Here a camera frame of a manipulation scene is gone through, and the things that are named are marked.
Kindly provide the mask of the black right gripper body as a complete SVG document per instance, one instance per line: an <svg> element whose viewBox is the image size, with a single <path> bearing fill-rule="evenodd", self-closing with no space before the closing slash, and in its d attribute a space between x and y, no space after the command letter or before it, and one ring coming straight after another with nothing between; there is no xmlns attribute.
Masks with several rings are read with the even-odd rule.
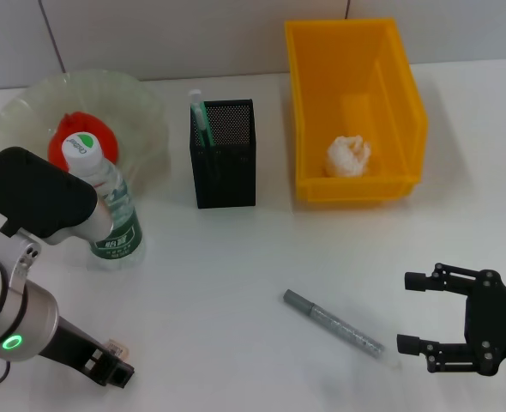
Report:
<svg viewBox="0 0 506 412"><path fill-rule="evenodd" d="M482 270L467 296L465 339L476 356L477 373L497 374L506 360L506 286L494 270Z"/></svg>

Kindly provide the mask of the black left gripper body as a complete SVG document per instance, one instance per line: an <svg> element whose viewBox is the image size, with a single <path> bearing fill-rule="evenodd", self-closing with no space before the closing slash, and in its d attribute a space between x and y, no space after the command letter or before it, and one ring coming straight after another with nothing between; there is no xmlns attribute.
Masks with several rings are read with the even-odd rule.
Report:
<svg viewBox="0 0 506 412"><path fill-rule="evenodd" d="M39 355L73 368L88 378L106 378L105 364L93 359L97 349L103 352L97 340L63 317L59 317L52 339Z"/></svg>

